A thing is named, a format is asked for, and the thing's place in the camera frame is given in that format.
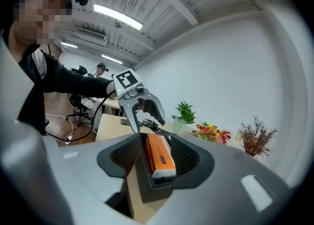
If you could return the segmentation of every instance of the ceiling light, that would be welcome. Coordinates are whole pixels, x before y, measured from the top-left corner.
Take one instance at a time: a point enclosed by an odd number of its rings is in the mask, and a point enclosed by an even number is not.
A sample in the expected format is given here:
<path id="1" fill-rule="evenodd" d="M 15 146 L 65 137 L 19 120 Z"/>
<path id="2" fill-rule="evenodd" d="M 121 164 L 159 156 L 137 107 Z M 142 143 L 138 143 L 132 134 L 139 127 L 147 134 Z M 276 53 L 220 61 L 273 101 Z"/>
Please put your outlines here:
<path id="1" fill-rule="evenodd" d="M 64 47 L 74 47 L 74 48 L 78 48 L 77 46 L 71 45 L 71 44 L 67 44 L 67 43 L 63 43 L 61 42 L 61 44 L 64 45 Z"/>
<path id="2" fill-rule="evenodd" d="M 118 19 L 118 20 L 134 27 L 137 30 L 140 30 L 143 26 L 142 23 L 134 20 L 133 18 L 128 17 L 127 15 L 124 15 L 120 12 L 117 12 L 115 10 L 109 9 L 109 8 L 101 6 L 101 5 L 95 4 L 94 5 L 94 11 L 100 12 L 100 13 L 103 13 L 103 14 L 108 15 L 110 17 L 113 17 L 115 19 Z"/>
<path id="3" fill-rule="evenodd" d="M 117 63 L 119 63 L 119 64 L 122 64 L 122 62 L 121 62 L 121 61 L 116 60 L 116 59 L 114 59 L 114 58 L 110 58 L 110 57 L 105 56 L 105 55 L 102 55 L 102 57 L 107 58 L 107 59 L 110 59 L 110 60 L 112 60 L 112 61 L 114 61 L 114 62 L 117 62 Z"/>

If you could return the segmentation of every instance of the person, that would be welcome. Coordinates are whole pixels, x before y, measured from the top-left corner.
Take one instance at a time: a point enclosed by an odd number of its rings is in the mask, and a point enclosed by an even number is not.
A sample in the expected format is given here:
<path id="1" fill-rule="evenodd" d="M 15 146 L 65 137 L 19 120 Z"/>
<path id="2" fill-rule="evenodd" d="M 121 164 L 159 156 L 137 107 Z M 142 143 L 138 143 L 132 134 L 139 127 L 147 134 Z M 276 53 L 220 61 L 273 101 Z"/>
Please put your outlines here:
<path id="1" fill-rule="evenodd" d="M 81 76 L 66 69 L 55 57 L 38 48 L 49 39 L 60 18 L 70 15 L 71 0 L 15 0 L 12 18 L 1 24 L 1 38 L 21 69 L 34 82 L 18 119 L 45 131 L 44 93 L 59 92 L 105 98 L 113 81 Z"/>
<path id="2" fill-rule="evenodd" d="M 103 75 L 106 71 L 109 72 L 109 69 L 105 63 L 99 63 L 96 67 L 96 72 L 94 74 L 85 74 L 85 77 L 95 77 L 99 78 L 101 75 Z M 93 131 L 97 133 L 98 127 L 100 124 L 100 120 L 102 118 L 102 109 L 100 108 L 98 112 L 96 112 L 99 103 L 96 101 L 90 99 L 90 98 L 82 98 L 81 103 L 86 106 L 87 108 L 90 109 L 90 116 L 93 117 L 96 113 L 95 119 L 94 119 L 94 127 Z M 111 110 L 110 108 L 106 107 L 105 108 L 105 113 L 110 114 Z"/>

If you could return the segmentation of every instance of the floor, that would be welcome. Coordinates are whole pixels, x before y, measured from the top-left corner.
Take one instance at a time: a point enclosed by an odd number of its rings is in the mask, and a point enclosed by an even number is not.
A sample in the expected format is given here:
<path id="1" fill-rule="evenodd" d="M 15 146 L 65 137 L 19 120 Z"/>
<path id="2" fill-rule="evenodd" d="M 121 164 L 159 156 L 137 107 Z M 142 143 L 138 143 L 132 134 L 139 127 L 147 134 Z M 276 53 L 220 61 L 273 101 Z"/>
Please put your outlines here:
<path id="1" fill-rule="evenodd" d="M 69 95 L 60 93 L 48 93 L 45 94 L 45 112 L 46 114 L 63 115 L 73 114 L 73 109 L 75 109 L 69 101 Z M 48 126 L 46 126 L 46 132 L 51 133 L 60 138 L 67 138 L 71 134 L 71 123 L 63 117 L 55 117 L 46 115 L 49 120 Z M 81 125 L 77 127 L 77 121 L 74 117 L 70 117 L 73 123 L 73 134 L 72 139 L 84 136 L 89 132 L 90 125 Z M 96 134 L 91 132 L 88 136 L 78 141 L 73 141 L 70 145 L 84 144 L 95 142 Z M 59 147 L 65 146 L 64 141 L 57 140 Z"/>

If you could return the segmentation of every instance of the orange package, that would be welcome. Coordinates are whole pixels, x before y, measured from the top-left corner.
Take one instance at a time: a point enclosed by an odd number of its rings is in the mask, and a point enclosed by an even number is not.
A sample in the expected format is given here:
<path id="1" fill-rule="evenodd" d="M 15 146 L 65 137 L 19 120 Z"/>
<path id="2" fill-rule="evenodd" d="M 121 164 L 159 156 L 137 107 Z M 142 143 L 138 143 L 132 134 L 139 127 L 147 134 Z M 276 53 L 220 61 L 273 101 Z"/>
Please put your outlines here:
<path id="1" fill-rule="evenodd" d="M 175 162 L 171 157 L 170 146 L 164 136 L 148 134 L 144 151 L 153 179 L 168 181 L 176 177 Z"/>

